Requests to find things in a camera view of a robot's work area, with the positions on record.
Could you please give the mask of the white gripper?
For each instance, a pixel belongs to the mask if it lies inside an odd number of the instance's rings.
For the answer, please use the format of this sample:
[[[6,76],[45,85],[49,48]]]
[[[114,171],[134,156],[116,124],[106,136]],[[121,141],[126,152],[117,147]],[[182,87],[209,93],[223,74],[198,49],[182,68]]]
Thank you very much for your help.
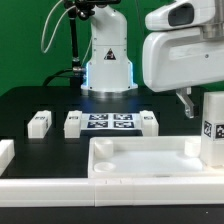
[[[152,32],[143,44],[142,70],[154,92],[177,89],[185,115],[193,118],[190,87],[224,80],[224,37],[205,40],[198,27]]]

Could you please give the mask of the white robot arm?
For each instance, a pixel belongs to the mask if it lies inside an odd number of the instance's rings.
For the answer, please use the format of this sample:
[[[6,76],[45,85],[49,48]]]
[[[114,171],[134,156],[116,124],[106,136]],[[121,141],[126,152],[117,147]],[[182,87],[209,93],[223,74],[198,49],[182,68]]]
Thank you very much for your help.
[[[94,3],[92,58],[82,89],[100,97],[135,89],[127,57],[127,22],[107,0]],[[190,100],[192,86],[224,80],[224,0],[173,0],[147,14],[150,31],[143,43],[145,85],[174,90],[189,118],[198,115]]]

